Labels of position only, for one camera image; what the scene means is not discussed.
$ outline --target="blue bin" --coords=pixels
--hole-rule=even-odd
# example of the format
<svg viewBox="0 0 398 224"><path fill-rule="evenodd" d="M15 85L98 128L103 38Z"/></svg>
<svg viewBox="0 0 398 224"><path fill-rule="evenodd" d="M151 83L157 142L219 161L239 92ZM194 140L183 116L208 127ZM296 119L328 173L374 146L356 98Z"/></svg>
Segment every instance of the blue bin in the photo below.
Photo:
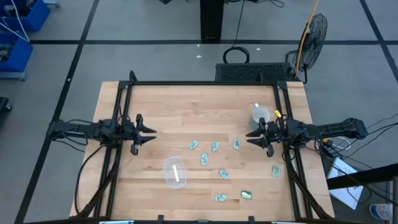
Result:
<svg viewBox="0 0 398 224"><path fill-rule="evenodd" d="M33 46L15 34L0 33L0 44L12 44L14 42L15 45L8 60L0 62L0 72L23 72L25 70Z"/></svg>
<svg viewBox="0 0 398 224"><path fill-rule="evenodd" d="M16 17L8 17L6 12L4 11L5 5L12 5L11 0L0 1L0 17L5 16L4 21L7 22L7 25L10 29L14 31L22 30L21 25L19 25L18 19ZM18 4L19 2L21 2L21 0L14 0L14 2L15 4ZM27 17L20 17L20 19L26 32L37 32L42 28L49 14L50 9L44 4L43 0L37 0L29 15Z"/></svg>

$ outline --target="clear plastic container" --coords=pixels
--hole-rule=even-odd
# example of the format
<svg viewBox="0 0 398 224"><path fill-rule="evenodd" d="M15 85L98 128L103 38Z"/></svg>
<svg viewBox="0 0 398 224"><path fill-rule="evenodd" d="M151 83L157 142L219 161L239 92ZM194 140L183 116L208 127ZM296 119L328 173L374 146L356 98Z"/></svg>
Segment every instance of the clear plastic container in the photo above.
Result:
<svg viewBox="0 0 398 224"><path fill-rule="evenodd" d="M181 158L173 156L164 161L164 178L171 189L180 189L187 183L187 172Z"/></svg>

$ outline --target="standing fan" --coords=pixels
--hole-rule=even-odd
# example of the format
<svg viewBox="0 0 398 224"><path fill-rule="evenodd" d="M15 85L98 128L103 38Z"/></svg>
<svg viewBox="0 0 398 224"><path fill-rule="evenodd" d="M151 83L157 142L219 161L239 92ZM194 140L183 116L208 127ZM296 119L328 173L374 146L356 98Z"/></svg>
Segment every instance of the standing fan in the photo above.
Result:
<svg viewBox="0 0 398 224"><path fill-rule="evenodd" d="M323 41L326 37L326 31L328 28L328 21L322 14L317 14L312 18L311 24L304 29L304 33L301 37L300 43L303 41L301 56L299 56L300 45L297 50L287 52L285 56L285 62L287 62L290 54L294 54L292 63L295 64L295 68L292 68L293 74L296 76L297 71L300 70L305 74L305 82L307 83L307 70L312 68L313 64L317 61L317 58L321 52Z"/></svg>

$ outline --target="wooden table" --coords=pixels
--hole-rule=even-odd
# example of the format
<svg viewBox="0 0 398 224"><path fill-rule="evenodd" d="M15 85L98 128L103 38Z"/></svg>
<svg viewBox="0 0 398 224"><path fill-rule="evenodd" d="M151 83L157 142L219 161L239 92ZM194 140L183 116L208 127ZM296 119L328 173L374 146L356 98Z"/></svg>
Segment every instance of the wooden table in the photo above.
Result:
<svg viewBox="0 0 398 224"><path fill-rule="evenodd" d="M102 84L93 121L112 117L117 85ZM294 118L312 123L302 83L288 83L288 90ZM285 111L282 91L280 95ZM138 156L130 153L131 142L124 143L112 219L156 220L164 215L165 220L246 221L248 216L256 221L294 220L282 145L274 144L275 154L268 158L266 150L246 142L254 103L268 108L271 119L275 119L271 86L134 86L129 116L134 119L141 113L144 124L158 133L155 140L140 147ZM199 146L189 150L189 143L195 139ZM241 140L240 150L233 149L234 139ZM220 142L217 152L211 151L213 141ZM98 145L90 141L85 158ZM97 153L83 170L80 209L98 188L104 152ZM209 155L207 166L200 162L204 152ZM305 149L301 153L309 191L334 216L320 156ZM172 156L181 157L185 163L188 180L183 189L169 189L165 183L164 161ZM273 165L281 169L277 178L271 176ZM229 180L220 177L220 169L229 172ZM253 199L241 198L242 190L251 191ZM228 199L215 202L215 194L227 194ZM106 192L101 214L107 198Z"/></svg>

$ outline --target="white mug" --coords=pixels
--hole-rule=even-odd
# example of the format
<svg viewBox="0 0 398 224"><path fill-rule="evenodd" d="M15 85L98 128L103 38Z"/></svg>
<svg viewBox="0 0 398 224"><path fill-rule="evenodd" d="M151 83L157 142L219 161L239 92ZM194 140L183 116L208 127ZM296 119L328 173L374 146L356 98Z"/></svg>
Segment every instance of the white mug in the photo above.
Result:
<svg viewBox="0 0 398 224"><path fill-rule="evenodd" d="M266 122L271 119L271 114L267 108L259 106L257 103L254 104L253 112L251 113L249 120L249 127L254 131L259 128L260 118L264 118Z"/></svg>

